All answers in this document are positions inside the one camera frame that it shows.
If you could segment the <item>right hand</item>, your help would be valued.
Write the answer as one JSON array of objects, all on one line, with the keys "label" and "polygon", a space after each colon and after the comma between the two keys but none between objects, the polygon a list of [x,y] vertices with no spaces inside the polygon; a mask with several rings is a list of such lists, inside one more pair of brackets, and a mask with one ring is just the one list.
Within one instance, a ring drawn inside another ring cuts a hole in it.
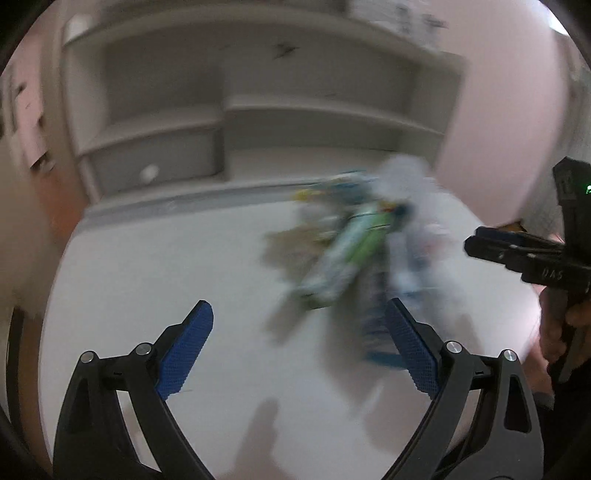
[{"label": "right hand", "polygon": [[590,327],[590,301],[586,300],[566,310],[563,306],[565,292],[546,287],[540,294],[540,348],[549,363],[557,362],[567,351],[562,339],[565,326]]}]

